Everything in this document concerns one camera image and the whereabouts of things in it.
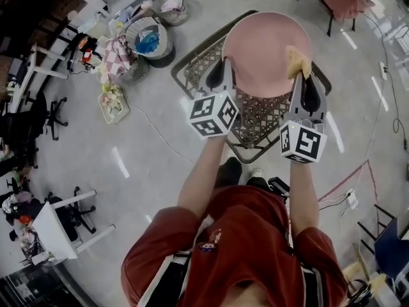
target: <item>checkered cloth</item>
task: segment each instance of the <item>checkered cloth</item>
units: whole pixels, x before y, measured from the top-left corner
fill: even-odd
[[[129,53],[124,36],[115,36],[105,44],[103,62],[107,65],[111,80],[127,72],[130,68]]]

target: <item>sponge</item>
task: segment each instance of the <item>sponge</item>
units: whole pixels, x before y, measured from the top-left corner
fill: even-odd
[[[302,72],[307,79],[311,74],[311,62],[296,47],[289,45],[286,48],[287,78],[294,79]]]

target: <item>pink bowl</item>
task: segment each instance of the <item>pink bowl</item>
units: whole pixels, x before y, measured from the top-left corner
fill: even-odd
[[[242,91],[260,98],[278,97],[290,92],[293,83],[286,76],[289,45],[313,60],[311,41],[299,23],[281,13],[255,13],[231,29],[223,57],[231,60]]]

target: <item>electrical outlet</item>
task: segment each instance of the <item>electrical outlet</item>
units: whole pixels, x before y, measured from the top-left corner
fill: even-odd
[[[357,196],[355,195],[355,190],[354,189],[349,189],[346,194],[350,193],[350,196],[348,197],[348,204],[351,207],[351,209],[356,209],[358,207],[358,199]]]
[[[388,80],[388,76],[387,76],[387,74],[386,74],[386,72],[385,72],[385,64],[380,61],[380,62],[379,62],[379,65],[380,65],[380,67],[381,67],[381,75],[382,75],[382,78],[383,78],[384,81],[387,81],[387,80]]]

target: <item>glossy floor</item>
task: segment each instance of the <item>glossy floor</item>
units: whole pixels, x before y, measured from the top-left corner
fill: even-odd
[[[374,1],[376,6],[366,14],[392,38],[385,46],[400,117],[409,130],[408,72],[404,65],[395,67],[403,56],[391,31],[403,13],[395,0]],[[312,166],[316,191],[324,200],[334,200],[353,187],[359,200],[358,209],[347,210],[342,221],[339,215],[346,202],[321,212],[320,227],[331,236],[341,265],[346,265],[353,258],[351,243],[359,237],[356,222],[362,220],[375,229],[376,213],[371,206],[376,200],[401,219],[409,207],[405,181],[408,155],[403,150],[403,133],[395,134],[392,129],[396,107],[391,81],[383,83],[380,77],[379,61],[386,63],[380,32],[369,18],[360,15],[356,32],[350,30],[351,21],[334,23],[329,38],[325,34],[329,16],[317,0],[188,2],[191,19],[171,31],[175,61],[251,9],[290,15],[308,32],[314,60],[333,86],[328,97],[327,147],[321,162]],[[107,125],[102,118],[97,104],[100,85],[94,75],[53,79],[47,88],[49,98],[68,98],[61,118],[69,126],[59,129],[58,142],[49,135],[39,138],[40,168],[31,174],[32,187],[38,196],[53,191],[61,197],[71,196],[77,185],[83,191],[96,189],[97,197],[87,202],[96,206],[92,220],[99,229],[115,224],[116,231],[66,266],[100,306],[127,305],[120,287],[123,258],[155,213],[175,204],[191,161],[203,146],[185,123],[181,106],[186,98],[171,78],[170,68],[151,69],[142,83],[125,90],[132,110],[117,125]],[[278,145],[246,166],[245,173],[256,167],[262,167],[267,178],[289,180],[289,162],[280,157]]]

